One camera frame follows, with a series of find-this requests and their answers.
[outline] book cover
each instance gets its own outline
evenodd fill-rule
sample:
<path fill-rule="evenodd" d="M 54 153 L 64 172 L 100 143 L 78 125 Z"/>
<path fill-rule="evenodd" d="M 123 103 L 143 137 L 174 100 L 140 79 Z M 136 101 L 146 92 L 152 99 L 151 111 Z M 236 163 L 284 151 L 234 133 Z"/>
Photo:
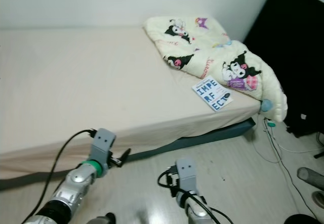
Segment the book cover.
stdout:
<path fill-rule="evenodd" d="M 219 111 L 221 108 L 233 101 L 231 92 L 227 88 L 219 84 L 213 77 L 208 76 L 192 89 L 204 100 L 214 111 Z"/>

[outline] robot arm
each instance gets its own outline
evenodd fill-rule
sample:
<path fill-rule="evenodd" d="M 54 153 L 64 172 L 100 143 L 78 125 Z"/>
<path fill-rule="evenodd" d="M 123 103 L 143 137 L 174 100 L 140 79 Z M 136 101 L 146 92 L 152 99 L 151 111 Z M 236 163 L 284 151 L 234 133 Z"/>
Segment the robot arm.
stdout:
<path fill-rule="evenodd" d="M 96 178 L 105 176 L 110 164 L 122 167 L 131 152 L 128 149 L 119 159 L 113 158 L 110 148 L 115 138 L 112 132 L 99 129 L 94 136 L 89 158 L 70 171 L 45 206 L 24 223 L 68 224 Z"/>
<path fill-rule="evenodd" d="M 199 191 L 196 186 L 196 167 L 192 159 L 179 159 L 176 161 L 175 166 L 168 168 L 167 184 L 190 192 L 196 199 L 203 203 L 208 210 L 210 210 L 205 199 L 199 196 Z M 178 205 L 181 208 L 184 208 L 188 216 L 189 224 L 214 223 L 208 213 L 193 199 L 189 198 L 188 195 L 185 195 L 173 188 L 170 190 L 171 196 L 176 197 Z"/>

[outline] dark gray bed frame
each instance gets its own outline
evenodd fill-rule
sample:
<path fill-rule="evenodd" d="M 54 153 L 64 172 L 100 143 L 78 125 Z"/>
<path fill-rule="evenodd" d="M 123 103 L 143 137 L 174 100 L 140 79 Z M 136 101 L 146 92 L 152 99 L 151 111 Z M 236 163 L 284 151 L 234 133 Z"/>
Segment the dark gray bed frame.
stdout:
<path fill-rule="evenodd" d="M 186 147 L 199 145 L 199 144 L 205 144 L 205 143 L 218 141 L 218 140 L 222 140 L 222 139 L 234 138 L 234 137 L 244 134 L 249 129 L 251 129 L 254 125 L 255 125 L 255 122 L 253 121 L 253 119 L 249 118 L 243 122 L 233 124 L 233 125 L 227 126 L 225 128 L 216 129 L 216 130 L 213 130 L 213 131 L 208 132 L 203 135 L 199 135 L 199 136 L 195 136 L 195 137 L 182 137 L 182 138 L 177 139 L 176 141 L 174 141 L 170 144 L 167 144 L 165 146 L 162 146 L 160 148 L 157 148 L 157 149 L 154 149 L 151 151 L 147 151 L 147 152 L 141 152 L 141 153 L 136 153 L 136 154 L 130 155 L 128 158 L 128 161 L 141 160 L 141 159 L 155 156 L 157 154 L 174 151 L 174 150 L 178 150 L 181 148 L 186 148 Z M 69 171 L 70 170 L 55 172 L 53 174 L 53 179 L 54 178 L 62 178 Z M 34 182 L 45 181 L 48 174 L 49 174 L 48 172 L 37 172 L 37 173 L 29 174 L 26 176 L 21 176 L 21 177 L 16 177 L 16 178 L 11 178 L 11 179 L 0 179 L 0 191 L 5 190 L 5 189 L 16 188 L 19 186 L 24 186 L 24 185 L 31 184 Z"/>

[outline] beige bed sheet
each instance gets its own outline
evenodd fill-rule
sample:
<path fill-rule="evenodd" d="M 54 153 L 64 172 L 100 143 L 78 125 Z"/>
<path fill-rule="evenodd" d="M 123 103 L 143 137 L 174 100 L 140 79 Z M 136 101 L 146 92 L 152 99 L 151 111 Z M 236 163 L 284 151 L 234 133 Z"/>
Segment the beige bed sheet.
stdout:
<path fill-rule="evenodd" d="M 116 156 L 152 150 L 241 122 L 259 101 L 232 91 L 215 113 L 191 89 L 199 79 L 169 68 L 139 27 L 0 31 L 0 178 L 48 172 L 75 132 L 117 134 Z M 56 171 L 89 154 L 82 135 Z"/>

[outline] black furniture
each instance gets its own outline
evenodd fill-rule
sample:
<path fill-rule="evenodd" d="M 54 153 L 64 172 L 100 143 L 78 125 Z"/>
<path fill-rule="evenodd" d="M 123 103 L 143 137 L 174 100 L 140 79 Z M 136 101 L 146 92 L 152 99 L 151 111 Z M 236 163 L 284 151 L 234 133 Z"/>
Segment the black furniture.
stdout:
<path fill-rule="evenodd" d="M 324 3 L 267 0 L 244 43 L 272 67 L 287 95 L 288 132 L 324 133 Z"/>

